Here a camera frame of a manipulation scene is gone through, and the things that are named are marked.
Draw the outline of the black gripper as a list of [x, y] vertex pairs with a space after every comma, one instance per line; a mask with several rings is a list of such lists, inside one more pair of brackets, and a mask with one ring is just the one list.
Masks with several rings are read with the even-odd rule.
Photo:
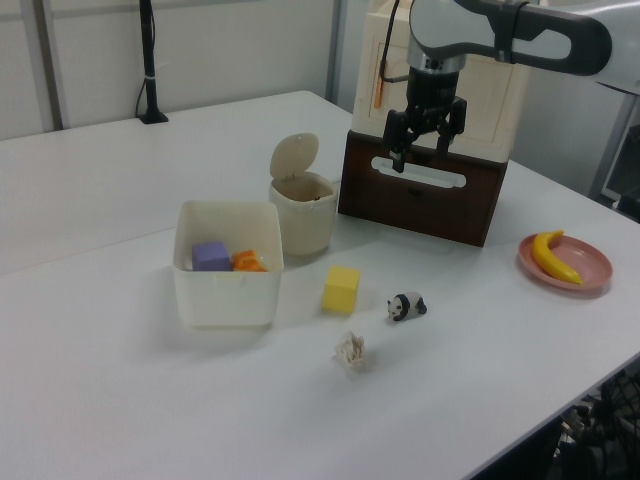
[[383, 144], [392, 168], [403, 173], [408, 149], [421, 135], [437, 132], [436, 151], [447, 153], [456, 135], [465, 130], [467, 101], [456, 95], [459, 74], [466, 57], [433, 59], [426, 56], [409, 69], [406, 112], [387, 114]]

